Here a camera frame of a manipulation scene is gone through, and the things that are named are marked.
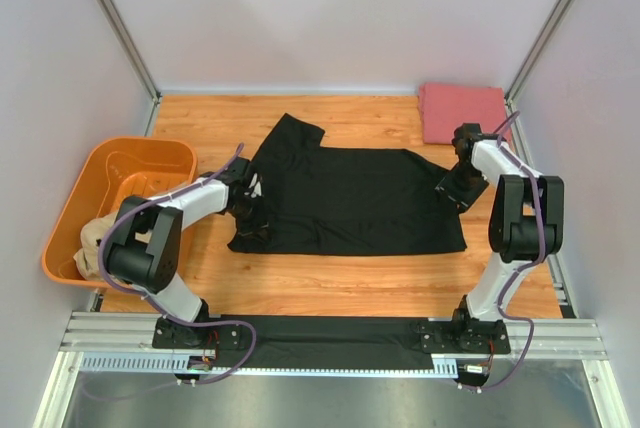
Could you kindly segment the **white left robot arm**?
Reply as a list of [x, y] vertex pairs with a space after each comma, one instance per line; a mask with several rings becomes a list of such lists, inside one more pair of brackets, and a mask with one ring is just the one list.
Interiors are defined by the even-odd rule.
[[178, 274], [182, 233], [210, 215], [225, 214], [235, 219], [240, 237], [269, 240], [260, 176], [239, 156], [164, 195], [126, 198], [100, 241], [98, 264], [105, 280], [142, 296], [176, 323], [175, 336], [188, 349], [208, 342], [212, 319], [204, 300]]

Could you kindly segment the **black t shirt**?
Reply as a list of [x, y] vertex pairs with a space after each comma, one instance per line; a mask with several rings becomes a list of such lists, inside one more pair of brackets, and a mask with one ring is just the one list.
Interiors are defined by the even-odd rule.
[[283, 115], [252, 159], [269, 237], [236, 233], [236, 253], [433, 255], [467, 245], [446, 169], [406, 149], [324, 147], [324, 131]]

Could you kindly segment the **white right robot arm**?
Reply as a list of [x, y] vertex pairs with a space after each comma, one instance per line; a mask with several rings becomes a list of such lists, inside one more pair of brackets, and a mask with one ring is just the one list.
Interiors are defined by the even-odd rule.
[[438, 194], [464, 213], [488, 186], [495, 188], [488, 264], [452, 319], [440, 325], [442, 336], [470, 352], [486, 338], [499, 338], [506, 320], [534, 328], [532, 319], [509, 315], [506, 308], [531, 270], [562, 247], [564, 182], [522, 161], [502, 131], [485, 133], [477, 123], [464, 123], [455, 129], [452, 145], [458, 162], [437, 185]]

